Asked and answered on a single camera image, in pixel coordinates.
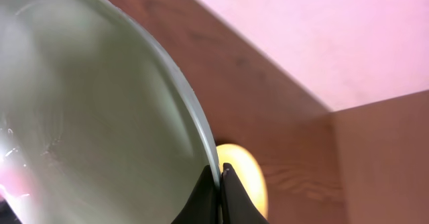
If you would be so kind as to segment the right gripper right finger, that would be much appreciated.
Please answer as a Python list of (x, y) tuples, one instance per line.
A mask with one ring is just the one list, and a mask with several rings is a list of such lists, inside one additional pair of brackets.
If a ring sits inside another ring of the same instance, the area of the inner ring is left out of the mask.
[(230, 163), (223, 164), (221, 209), (224, 224), (269, 224), (251, 202)]

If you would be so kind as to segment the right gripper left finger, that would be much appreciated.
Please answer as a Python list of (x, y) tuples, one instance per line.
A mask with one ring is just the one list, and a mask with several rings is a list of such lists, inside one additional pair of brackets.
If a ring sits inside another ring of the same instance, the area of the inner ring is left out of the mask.
[(218, 192), (210, 166), (207, 165), (193, 188), (184, 208), (172, 224), (217, 224)]

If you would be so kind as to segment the yellow plate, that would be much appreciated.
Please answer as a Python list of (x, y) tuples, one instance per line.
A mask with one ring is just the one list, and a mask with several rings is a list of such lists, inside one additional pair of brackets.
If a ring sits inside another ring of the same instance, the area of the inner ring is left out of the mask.
[(260, 165), (252, 154), (237, 144), (217, 146), (220, 170), (223, 164), (231, 164), (251, 202), (259, 213), (268, 218), (268, 195), (265, 178)]

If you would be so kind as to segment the light blue plate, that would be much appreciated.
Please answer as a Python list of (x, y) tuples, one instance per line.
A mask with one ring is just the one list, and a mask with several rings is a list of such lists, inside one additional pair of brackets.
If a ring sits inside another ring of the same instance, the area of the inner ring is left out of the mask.
[(169, 54), (108, 0), (1, 0), (1, 221), (172, 223), (210, 127)]

